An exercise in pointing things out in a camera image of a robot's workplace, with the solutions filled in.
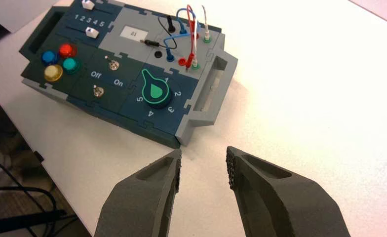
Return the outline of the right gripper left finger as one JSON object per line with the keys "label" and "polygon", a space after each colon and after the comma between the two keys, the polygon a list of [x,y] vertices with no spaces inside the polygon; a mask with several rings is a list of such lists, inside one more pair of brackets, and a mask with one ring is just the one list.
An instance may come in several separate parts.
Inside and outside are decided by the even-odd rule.
{"label": "right gripper left finger", "polygon": [[102,206],[96,237],[166,237],[179,191],[182,151],[118,182]]}

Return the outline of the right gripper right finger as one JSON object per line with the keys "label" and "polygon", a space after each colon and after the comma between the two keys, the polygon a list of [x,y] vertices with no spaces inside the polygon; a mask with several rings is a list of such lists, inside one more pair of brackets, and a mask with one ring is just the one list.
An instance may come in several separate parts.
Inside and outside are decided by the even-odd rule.
{"label": "right gripper right finger", "polygon": [[229,186],[248,237],[348,237],[337,203],[315,181],[228,146]]}

